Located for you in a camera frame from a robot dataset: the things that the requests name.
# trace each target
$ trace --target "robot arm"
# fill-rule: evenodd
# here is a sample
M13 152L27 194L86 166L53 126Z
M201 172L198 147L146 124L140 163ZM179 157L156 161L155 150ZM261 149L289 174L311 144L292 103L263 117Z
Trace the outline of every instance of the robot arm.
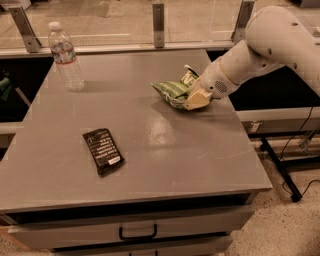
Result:
M288 66L320 96L320 41L288 10L269 6L252 17L246 38L212 62L193 85L197 95L223 98L247 80Z

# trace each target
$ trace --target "black cable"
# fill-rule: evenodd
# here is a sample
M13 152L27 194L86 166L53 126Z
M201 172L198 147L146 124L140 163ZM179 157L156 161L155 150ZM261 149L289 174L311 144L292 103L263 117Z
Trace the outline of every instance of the black cable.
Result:
M303 122L303 124L301 125L301 127L300 127L300 129L299 129L298 132L300 132L300 131L302 130L302 128L304 127L304 125L308 122L308 120L309 120L310 117L311 117L312 111L313 111L313 107L311 107L311 109L310 109L310 111L309 111L308 117L307 117L306 120ZM286 145L283 147L283 149L282 149L282 151L281 151L281 155L280 155L279 159L282 159L284 162L285 162L285 159L283 158L284 151L285 151L286 147L288 146L288 144L290 143L290 141L291 141L294 137L295 137L295 135L291 136L291 138L287 141ZM320 180L315 179L315 180L310 181L309 184L308 184L308 186L307 186L307 188L306 188L306 189L304 190L304 192L301 194L302 196L308 191L309 187L310 187L311 184L314 183L314 182L320 182ZM282 188L283 188L283 190L286 191L288 194L292 195L292 193L285 188L285 186L284 186L285 184L286 184L286 182L284 181L284 182L282 183Z
M312 180L312 181L310 181L309 184L308 184L308 186L306 187L306 189L303 191L303 193L301 193L302 196L308 191L309 187L310 187L311 184L314 183L314 182L320 182L320 180ZM282 188L283 188L283 190L286 191L288 194L292 195L292 193L285 188L285 186L284 186L285 184L286 184L286 182L283 182L283 183L282 183Z
M300 126L298 132L301 132L302 128L304 127L304 125L308 122L308 120L310 119L311 117L311 114L312 114L312 111L313 111L313 107L311 107L310 111L309 111L309 115L308 117L306 118L306 120L304 120L303 124ZM292 135L291 138L287 141L286 145L283 147L282 151L281 151L281 154L280 154L280 157L279 159L283 159L283 155L284 155L284 151L285 149L287 148L288 144L290 143L290 141L295 137L296 135Z

